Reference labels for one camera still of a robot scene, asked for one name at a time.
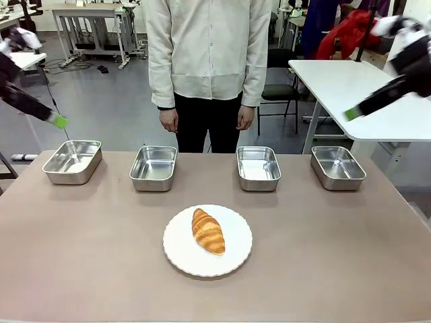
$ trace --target black pants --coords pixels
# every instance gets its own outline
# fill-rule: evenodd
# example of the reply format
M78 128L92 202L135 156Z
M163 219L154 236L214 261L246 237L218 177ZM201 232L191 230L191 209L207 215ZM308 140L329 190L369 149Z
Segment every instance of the black pants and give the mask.
M202 153L207 132L213 153L235 153L240 131L238 111L242 94L233 100L204 100L175 94L178 113L178 150L180 153Z

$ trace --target stainless steel tray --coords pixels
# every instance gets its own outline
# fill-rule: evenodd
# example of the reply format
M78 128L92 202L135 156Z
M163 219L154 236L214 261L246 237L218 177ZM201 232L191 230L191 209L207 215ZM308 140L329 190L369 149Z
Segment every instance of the stainless steel tray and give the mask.
M277 188L281 172L274 150L268 147L239 147L236 159L243 190L271 192Z
M102 160L101 148L99 141L66 141L43 165L42 171L53 184L85 184Z
M176 148L144 146L133 162L130 178L136 190L166 192L172 187Z
M346 148L313 147L311 153L311 166L327 190L357 190L366 177Z

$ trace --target person's hand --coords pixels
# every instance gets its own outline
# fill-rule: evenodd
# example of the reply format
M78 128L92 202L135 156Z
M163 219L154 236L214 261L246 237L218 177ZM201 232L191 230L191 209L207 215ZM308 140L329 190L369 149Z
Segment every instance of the person's hand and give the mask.
M160 111L160 123L170 133L178 132L178 114L176 109Z
M238 130L247 130L255 119L255 109L249 106L241 106L238 112Z

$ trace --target black chair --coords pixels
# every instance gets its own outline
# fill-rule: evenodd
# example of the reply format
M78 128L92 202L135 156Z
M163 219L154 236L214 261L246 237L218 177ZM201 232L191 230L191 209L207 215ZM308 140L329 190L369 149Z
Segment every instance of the black chair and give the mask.
M294 52L290 49L270 49L268 50L268 69L272 68L289 68L289 61L297 59ZM298 133L298 76L295 76L293 85L288 84L265 84L263 89L262 98L269 102L262 102L265 104L285 104L286 111L282 114L261 114L260 106L257 107L257 135L261 135L261 116L290 116L295 115L295 133ZM295 113L288 113L290 101L295 101Z

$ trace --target red jacket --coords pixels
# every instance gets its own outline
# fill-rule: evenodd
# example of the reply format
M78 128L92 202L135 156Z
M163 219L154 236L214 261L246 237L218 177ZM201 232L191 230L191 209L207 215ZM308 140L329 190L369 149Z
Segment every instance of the red jacket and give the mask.
M330 59L335 54L335 39L338 38L341 43L341 57L348 58L356 47L361 47L365 37L366 27L370 21L370 13L364 10L355 10L340 23L337 27L326 35L322 40L316 59ZM380 37L370 35L366 46L378 44Z

